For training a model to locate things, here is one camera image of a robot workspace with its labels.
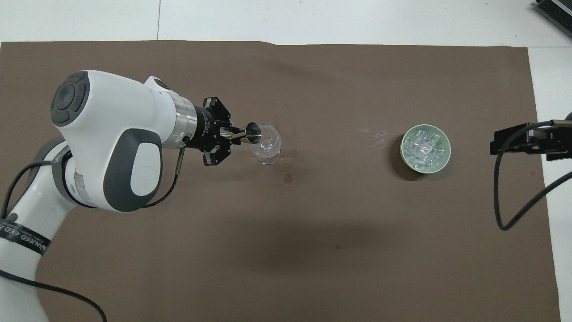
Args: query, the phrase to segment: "black cable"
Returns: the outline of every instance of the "black cable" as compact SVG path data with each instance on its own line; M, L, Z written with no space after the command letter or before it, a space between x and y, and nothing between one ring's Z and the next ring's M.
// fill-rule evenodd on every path
M47 289L47 290L51 290L53 292L58 292L58 293L62 293L65 295L69 295L71 297L74 297L78 300L82 300L84 302L86 302L87 304L93 306L93 308L95 308L97 310L97 312L101 315L101 320L103 322L107 322L107 317L105 316L105 312L104 310L101 309L101 307L99 305L97 305L97 303L95 303L94 301L91 301L90 299L88 299L87 297L78 294L76 292L72 292L70 290L64 289L64 288L59 288L56 286L51 286L48 284L44 284L44 283L40 283L40 282L36 282L36 281L31 281L31 280L27 280L25 278L16 276L16 275L12 275L8 272L4 272L3 270L0 270L0 276L4 277L4 278L8 278L9 280L13 280L16 282L20 282L22 284L26 284L26 285L30 285L33 287L37 287L37 288L42 288L42 289Z
M147 205L145 205L141 208L153 207L153 206L161 203L163 200L167 199L167 197L173 192L173 190L177 186L177 179L178 179L179 173L181 172L182 159L184 156L185 156L185 148L179 149L179 156L177 158L177 165L175 166L175 176L173 177L173 183L171 184L171 188L169 188L169 191L167 191L167 193L163 197L161 197L159 200L152 202L152 203L148 203Z
M522 216L524 216L524 214L526 214L526 212L528 210L530 210L530 208L532 208L532 206L534 206L540 199L542 199L542 197L544 197L547 193L552 191L554 188L558 187L560 184L563 184L568 179L572 178L572 172L569 172L569 173L565 174L564 176L558 178L553 183L550 183L548 186L546 186L544 189L542 189L539 193L537 193L534 197L532 197L532 199L530 199L522 207L522 209L520 209L520 211L518 211L518 213L509 221L509 223L507 225L503 225L502 219L501 219L501 211L499 209L499 170L501 167L502 155L506 152L509 145L517 137L523 135L524 133L526 133L527 131L529 131L531 129L539 128L539 127L543 127L543 126L552 126L553 124L554 124L554 121L544 121L544 122L539 122L536 124L528 125L527 127L524 127L522 129L518 130L517 132L514 132L511 136L509 136L508 139L506 139L506 141L500 147L499 153L496 156L492 190L493 190L493 194L494 194L496 224L499 226L499 228L501 230L506 231L506 230L510 229L511 227L513 227L514 224L516 224L516 222L518 222L519 219L521 219Z
M16 178L14 178L14 180L10 184L8 191L6 192L6 196L4 197L4 203L2 204L2 216L0 218L6 219L6 217L8 216L7 212L8 212L8 203L10 202L10 196L12 196L12 192L14 191L14 188L16 187L16 184L18 183L20 178L22 178L22 176L30 169L40 166L49 166L49 165L51 165L51 161L35 161L28 164L18 173Z
M176 174L173 178L173 183L171 184L171 188L169 189L169 191L167 191L167 193L161 197L159 200L152 202L152 203L148 203L147 205L141 207L141 208L149 208L149 207L153 207L159 203L161 203L163 200L167 199L167 197L173 192L173 190L175 189L175 187L177 186L177 179L178 179L178 174Z
M12 192L14 191L16 184L22 178L22 176L26 173L26 171L33 169L35 167L49 166L49 165L51 165L51 161L32 162L32 163L28 164L26 167L24 167L24 169L22 169L18 173L16 178L14 178L14 181L12 181L12 183L10 184L10 187L8 188L8 191L7 191L6 196L4 198L4 203L2 204L2 217L1 217L2 219L6 219L7 212L8 212L8 203L10 202L10 197L12 195ZM82 301L86 302L87 304L93 306L93 308L95 308L97 310L97 312L101 315L101 319L103 320L103 322L107 322L107 317L105 316L105 313L101 309L101 307L99 305L97 305L97 303L95 303L94 301L91 301L90 299L88 299L87 297L85 297L81 294L78 294L76 292L72 292L72 291L64 289L64 288L59 288L56 286L52 286L52 285L48 285L48 284L44 284L44 283L40 283L40 282L36 282L36 281L32 281L32 280L27 280L25 278L10 274L10 273L5 272L3 270L0 270L0 277L4 277L4 278L7 278L9 280L13 280L13 281L20 282L20 283L23 283L26 285L34 286L37 288L42 288L42 289L47 289L47 290L50 290L53 292L62 293L62 294L74 297L76 299L82 300Z

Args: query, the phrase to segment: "white floor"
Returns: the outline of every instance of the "white floor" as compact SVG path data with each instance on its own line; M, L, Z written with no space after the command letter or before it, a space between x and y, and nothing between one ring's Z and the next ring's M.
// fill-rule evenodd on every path
M0 0L0 41L521 46L529 48L538 120L563 119L572 112L572 38L536 13L534 2ZM572 160L543 161L543 169L548 184ZM548 207L561 318L572 322L570 197L572 182L548 195Z

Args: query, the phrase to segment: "wine glass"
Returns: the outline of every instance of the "wine glass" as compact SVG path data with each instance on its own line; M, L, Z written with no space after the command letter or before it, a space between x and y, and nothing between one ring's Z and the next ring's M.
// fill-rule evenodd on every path
M280 157L282 140L278 131L270 124L260 124L260 141L251 145L252 153L262 164L273 164Z

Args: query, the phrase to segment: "green bowl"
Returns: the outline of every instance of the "green bowl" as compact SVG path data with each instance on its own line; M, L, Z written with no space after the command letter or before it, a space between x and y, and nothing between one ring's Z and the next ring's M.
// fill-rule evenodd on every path
M415 168L416 163L407 162L405 160L405 156L403 155L403 141L405 141L405 138L409 134L415 135L420 129L428 132L429 134L437 133L441 137L441 141L436 147L442 148L444 150L443 157L440 159L439 163L433 166L428 166L424 171L417 170ZM403 162L405 162L405 164L412 170L423 174L431 174L441 170L442 168L445 168L447 163L449 163L449 159L451 158L451 143L449 142L449 138L447 137L447 135L443 131L441 131L441 129L439 129L438 127L429 124L419 124L410 128L409 131L405 133L405 135L401 139L401 144L399 145L399 153L401 154L401 159L403 160Z

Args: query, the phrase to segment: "brown surface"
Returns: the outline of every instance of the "brown surface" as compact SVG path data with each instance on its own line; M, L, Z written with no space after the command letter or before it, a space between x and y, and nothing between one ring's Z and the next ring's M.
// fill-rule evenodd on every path
M49 103L81 69L162 78L235 124L274 124L277 164L238 147L220 166L188 151L163 204L75 209L38 280L98 302L109 321L559 320L546 202L511 231L492 209L495 130L536 120L524 48L259 42L3 43L0 187L58 134ZM400 137L440 127L449 165L416 175ZM163 192L175 151L167 151ZM508 216L543 186L538 156L510 155ZM97 321L40 291L53 321Z

